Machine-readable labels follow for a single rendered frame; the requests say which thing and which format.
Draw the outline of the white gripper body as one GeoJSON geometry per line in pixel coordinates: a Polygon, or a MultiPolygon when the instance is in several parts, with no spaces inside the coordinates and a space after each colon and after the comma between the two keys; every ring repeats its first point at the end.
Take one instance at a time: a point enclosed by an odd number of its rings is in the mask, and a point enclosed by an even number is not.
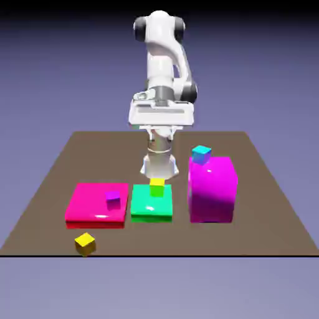
{"type": "Polygon", "coordinates": [[[192,126],[194,105],[168,100],[165,106],[157,106],[155,100],[132,100],[128,122],[139,126],[192,126]]]}

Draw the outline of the small cyan cube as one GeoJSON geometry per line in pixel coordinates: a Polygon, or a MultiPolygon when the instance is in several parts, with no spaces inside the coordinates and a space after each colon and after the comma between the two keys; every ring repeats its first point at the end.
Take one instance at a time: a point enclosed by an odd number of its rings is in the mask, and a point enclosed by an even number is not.
{"type": "Polygon", "coordinates": [[[203,145],[197,145],[192,149],[191,157],[193,163],[204,165],[211,157],[211,148],[203,145]]]}

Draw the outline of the small lime cube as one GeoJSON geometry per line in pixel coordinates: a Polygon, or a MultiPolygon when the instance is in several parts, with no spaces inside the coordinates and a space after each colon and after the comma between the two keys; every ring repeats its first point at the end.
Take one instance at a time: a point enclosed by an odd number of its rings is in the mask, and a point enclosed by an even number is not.
{"type": "Polygon", "coordinates": [[[163,197],[164,196],[165,180],[163,178],[150,179],[150,196],[163,197]]]}

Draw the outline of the small purple cube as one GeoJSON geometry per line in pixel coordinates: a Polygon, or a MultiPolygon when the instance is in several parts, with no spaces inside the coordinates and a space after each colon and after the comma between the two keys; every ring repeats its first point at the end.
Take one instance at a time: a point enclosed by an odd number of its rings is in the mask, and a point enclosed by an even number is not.
{"type": "Polygon", "coordinates": [[[107,191],[105,193],[105,202],[108,210],[121,208],[121,199],[119,191],[107,191]]]}

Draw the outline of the small yellow cube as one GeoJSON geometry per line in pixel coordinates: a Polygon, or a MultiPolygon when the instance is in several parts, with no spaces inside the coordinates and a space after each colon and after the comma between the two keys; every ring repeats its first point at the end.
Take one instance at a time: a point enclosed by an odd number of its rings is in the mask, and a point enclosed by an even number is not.
{"type": "Polygon", "coordinates": [[[82,257],[87,257],[96,251],[95,238],[85,232],[75,238],[75,248],[82,257]]]}

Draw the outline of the large magenta box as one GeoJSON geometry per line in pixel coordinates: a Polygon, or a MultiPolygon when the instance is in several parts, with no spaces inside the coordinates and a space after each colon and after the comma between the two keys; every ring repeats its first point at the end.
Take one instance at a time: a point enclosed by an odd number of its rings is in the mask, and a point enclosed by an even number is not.
{"type": "Polygon", "coordinates": [[[212,156],[205,164],[189,160],[188,208],[192,223],[231,223],[238,177],[228,156],[212,156]]]}

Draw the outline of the large green box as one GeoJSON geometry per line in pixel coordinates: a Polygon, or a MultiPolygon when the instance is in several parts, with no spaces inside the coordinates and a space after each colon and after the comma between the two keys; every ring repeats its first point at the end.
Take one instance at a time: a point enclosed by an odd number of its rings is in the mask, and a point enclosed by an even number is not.
{"type": "Polygon", "coordinates": [[[163,196],[152,196],[150,185],[134,184],[130,216],[131,222],[172,222],[173,197],[171,185],[164,185],[163,196]]]}

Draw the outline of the large pink box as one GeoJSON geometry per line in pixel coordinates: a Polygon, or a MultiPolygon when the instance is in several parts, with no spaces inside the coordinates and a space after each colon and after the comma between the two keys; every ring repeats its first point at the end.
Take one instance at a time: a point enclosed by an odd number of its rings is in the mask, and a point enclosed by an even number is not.
{"type": "Polygon", "coordinates": [[[128,202],[127,183],[78,183],[65,211],[69,229],[122,229],[128,202]],[[119,191],[121,208],[108,210],[107,191],[119,191]]]}

